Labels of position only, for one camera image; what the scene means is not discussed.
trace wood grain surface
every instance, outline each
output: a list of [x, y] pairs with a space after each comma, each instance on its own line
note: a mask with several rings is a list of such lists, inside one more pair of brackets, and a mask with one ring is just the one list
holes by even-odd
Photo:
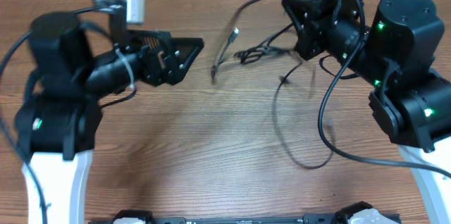
[[[108, 218], [121, 209], [148, 209], [155, 216], [186, 218], [298, 216], [335, 212], [367, 201], [384, 213], [400, 213], [406, 223], [427, 223], [412, 174], [350, 161], [334, 155], [318, 170], [297, 166], [276, 137], [271, 106], [279, 75], [296, 62], [289, 56], [248, 66], [230, 60], [212, 85], [209, 69], [216, 38], [235, 9], [248, 0], [147, 0], [144, 30], [168, 30], [174, 37], [203, 37], [205, 49], [186, 79], [171, 87], [138, 83], [137, 96], [108, 107], [97, 130], [94, 163], [87, 184], [86, 219]], [[365, 0], [371, 23], [379, 0]], [[451, 25], [451, 1], [434, 0]], [[91, 0], [0, 0], [0, 54], [32, 20], [50, 11], [90, 6]], [[106, 26], [105, 15], [83, 18]], [[289, 23], [280, 0], [249, 7], [237, 24], [240, 36], [229, 55], [258, 44]], [[89, 36], [96, 54], [109, 49]], [[292, 47], [293, 33], [276, 44]], [[445, 33], [434, 67], [451, 79], [451, 35]], [[277, 103], [278, 125], [292, 155], [318, 165], [329, 154], [319, 139], [316, 118], [332, 77], [318, 58], [299, 68]], [[331, 59], [326, 66], [338, 71]], [[12, 58], [1, 83], [2, 114], [12, 125], [22, 104], [28, 73], [35, 67], [26, 46]], [[316, 77], [312, 84], [312, 73]], [[371, 87], [361, 79], [340, 81], [326, 109], [336, 145], [352, 154], [400, 160], [397, 148], [378, 128], [368, 107]], [[101, 102], [117, 99], [109, 96]], [[0, 141], [0, 223], [26, 223], [27, 195], [20, 162]]]

